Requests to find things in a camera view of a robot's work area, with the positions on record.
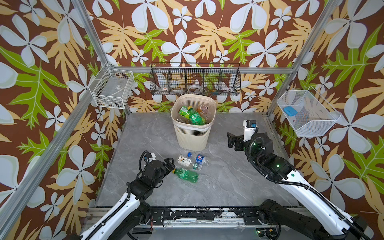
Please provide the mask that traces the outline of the white label small bottle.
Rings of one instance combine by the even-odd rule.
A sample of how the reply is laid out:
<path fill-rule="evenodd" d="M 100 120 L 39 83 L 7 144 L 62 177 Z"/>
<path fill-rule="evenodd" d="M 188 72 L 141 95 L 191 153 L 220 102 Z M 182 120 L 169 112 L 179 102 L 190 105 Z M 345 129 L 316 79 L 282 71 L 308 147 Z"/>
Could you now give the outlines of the white label small bottle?
<path fill-rule="evenodd" d="M 202 169 L 202 165 L 196 163 L 196 161 L 191 160 L 188 157 L 180 155 L 177 160 L 178 166 L 185 168 L 187 170 L 200 171 Z"/>

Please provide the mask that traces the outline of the green soda bottle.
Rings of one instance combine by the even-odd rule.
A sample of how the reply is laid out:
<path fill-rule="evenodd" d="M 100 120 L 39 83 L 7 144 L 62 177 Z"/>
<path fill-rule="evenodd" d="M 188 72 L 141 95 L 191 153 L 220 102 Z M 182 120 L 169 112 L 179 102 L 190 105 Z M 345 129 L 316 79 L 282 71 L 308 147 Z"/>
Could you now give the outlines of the green soda bottle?
<path fill-rule="evenodd" d="M 188 119 L 192 125 L 203 126 L 206 124 L 206 120 L 192 106 L 187 107 L 187 109 Z"/>
<path fill-rule="evenodd" d="M 174 169 L 172 173 L 177 175 L 180 179 L 191 183 L 197 183 L 199 177 L 198 173 L 183 168 Z"/>

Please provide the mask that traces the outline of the pepsi bottle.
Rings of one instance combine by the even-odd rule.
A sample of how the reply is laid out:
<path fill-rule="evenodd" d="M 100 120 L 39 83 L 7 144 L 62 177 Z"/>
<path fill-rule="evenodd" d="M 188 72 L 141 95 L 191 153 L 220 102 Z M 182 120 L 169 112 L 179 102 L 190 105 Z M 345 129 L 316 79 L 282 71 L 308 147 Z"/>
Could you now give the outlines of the pepsi bottle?
<path fill-rule="evenodd" d="M 189 152 L 188 157 L 197 164 L 206 165 L 206 166 L 209 165 L 209 159 L 202 154 Z"/>

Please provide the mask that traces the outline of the brown tea bottle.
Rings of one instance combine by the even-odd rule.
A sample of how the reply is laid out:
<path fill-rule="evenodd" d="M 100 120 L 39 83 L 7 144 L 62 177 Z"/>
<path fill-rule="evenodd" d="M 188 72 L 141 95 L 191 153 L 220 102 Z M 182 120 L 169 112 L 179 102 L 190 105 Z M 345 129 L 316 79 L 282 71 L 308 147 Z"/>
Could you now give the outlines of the brown tea bottle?
<path fill-rule="evenodd" d="M 206 115 L 206 114 L 209 113 L 209 107 L 206 106 L 206 105 L 200 105 L 200 106 L 198 107 L 198 112 L 199 112 L 200 114 Z"/>

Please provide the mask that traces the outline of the lime green label bottle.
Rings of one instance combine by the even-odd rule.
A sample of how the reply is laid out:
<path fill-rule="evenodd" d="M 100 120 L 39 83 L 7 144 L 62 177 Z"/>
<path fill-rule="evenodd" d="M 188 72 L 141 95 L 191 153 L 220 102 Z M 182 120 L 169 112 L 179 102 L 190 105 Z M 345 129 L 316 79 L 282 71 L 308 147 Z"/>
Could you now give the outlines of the lime green label bottle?
<path fill-rule="evenodd" d="M 189 111 L 189 109 L 186 106 L 182 106 L 179 110 L 179 114 L 180 114 L 180 116 L 189 120 L 190 117 L 189 117 L 188 111 Z"/>

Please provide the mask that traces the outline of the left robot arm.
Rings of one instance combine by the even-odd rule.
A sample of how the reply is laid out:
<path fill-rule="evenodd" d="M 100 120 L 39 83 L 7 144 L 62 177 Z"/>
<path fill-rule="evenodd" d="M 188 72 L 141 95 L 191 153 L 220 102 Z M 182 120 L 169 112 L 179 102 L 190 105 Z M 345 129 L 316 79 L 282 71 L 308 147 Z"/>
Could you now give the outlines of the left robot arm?
<path fill-rule="evenodd" d="M 139 159 L 139 173 L 119 201 L 89 229 L 71 240 L 120 240 L 131 229 L 151 221 L 151 206 L 145 202 L 154 189 L 160 187 L 163 178 L 175 169 L 175 161 L 166 158 L 156 160 L 154 154 L 144 151 Z"/>

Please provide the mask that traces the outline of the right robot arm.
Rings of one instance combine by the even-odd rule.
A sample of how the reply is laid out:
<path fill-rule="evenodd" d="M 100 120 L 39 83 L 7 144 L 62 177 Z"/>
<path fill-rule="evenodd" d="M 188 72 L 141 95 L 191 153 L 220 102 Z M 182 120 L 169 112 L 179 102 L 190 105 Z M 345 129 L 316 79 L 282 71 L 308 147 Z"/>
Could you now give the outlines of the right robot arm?
<path fill-rule="evenodd" d="M 286 159 L 273 152 L 273 141 L 267 134 L 251 137 L 227 134 L 228 147 L 244 152 L 248 162 L 266 180 L 279 185 L 294 196 L 313 216 L 303 216 L 265 200 L 258 207 L 259 221 L 287 226 L 312 240 L 370 240 L 371 229 L 365 220 L 352 217 L 331 203 L 312 187 Z"/>

